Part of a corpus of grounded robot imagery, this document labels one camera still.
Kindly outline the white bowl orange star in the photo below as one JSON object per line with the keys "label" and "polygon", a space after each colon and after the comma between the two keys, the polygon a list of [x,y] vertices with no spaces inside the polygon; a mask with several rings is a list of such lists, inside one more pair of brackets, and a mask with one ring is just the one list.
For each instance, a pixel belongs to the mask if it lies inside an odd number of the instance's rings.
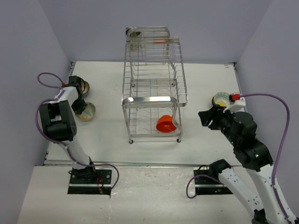
{"label": "white bowl orange star", "polygon": [[90,121],[95,116],[95,113],[96,113],[95,105],[91,102],[87,102],[85,109],[81,114],[77,115],[77,117],[82,121]]}

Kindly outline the brown ribbed bowl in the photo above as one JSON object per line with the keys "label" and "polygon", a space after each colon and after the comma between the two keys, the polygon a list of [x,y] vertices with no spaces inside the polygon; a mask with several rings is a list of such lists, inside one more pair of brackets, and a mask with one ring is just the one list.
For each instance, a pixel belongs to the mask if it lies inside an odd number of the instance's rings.
{"label": "brown ribbed bowl", "polygon": [[87,81],[81,79],[81,87],[82,87],[82,93],[83,97],[88,96],[89,91],[90,91],[90,85]]}

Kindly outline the yellow blue patterned bowl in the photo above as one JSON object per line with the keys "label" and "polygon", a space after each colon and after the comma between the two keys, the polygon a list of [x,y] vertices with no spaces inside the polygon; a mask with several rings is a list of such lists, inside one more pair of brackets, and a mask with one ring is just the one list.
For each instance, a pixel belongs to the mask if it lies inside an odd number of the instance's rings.
{"label": "yellow blue patterned bowl", "polygon": [[231,105],[230,94],[227,92],[218,92],[212,98],[212,105],[219,105],[221,107],[228,107]]}

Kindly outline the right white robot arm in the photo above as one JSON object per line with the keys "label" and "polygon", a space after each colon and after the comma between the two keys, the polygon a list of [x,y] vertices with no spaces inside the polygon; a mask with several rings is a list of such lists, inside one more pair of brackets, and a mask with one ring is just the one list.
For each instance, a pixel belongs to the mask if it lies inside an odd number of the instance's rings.
{"label": "right white robot arm", "polygon": [[236,159],[251,177],[258,194],[238,179],[226,160],[209,165],[209,180],[224,184],[242,203],[254,224],[297,224],[298,217],[288,206],[274,174],[275,163],[256,137],[257,124],[247,112],[231,113],[214,105],[198,113],[202,126],[219,130],[233,146]]}

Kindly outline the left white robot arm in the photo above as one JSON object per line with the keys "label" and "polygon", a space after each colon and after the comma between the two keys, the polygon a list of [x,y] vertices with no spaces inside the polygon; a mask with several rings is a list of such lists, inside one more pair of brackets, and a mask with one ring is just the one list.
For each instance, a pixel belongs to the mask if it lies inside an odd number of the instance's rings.
{"label": "left white robot arm", "polygon": [[35,123],[40,134],[60,146],[72,162],[71,175],[93,183],[97,171],[90,156],[81,147],[76,134],[74,114],[82,114],[87,103],[82,92],[82,79],[70,76],[68,83],[58,86],[59,93],[53,99],[42,101],[35,112]]}

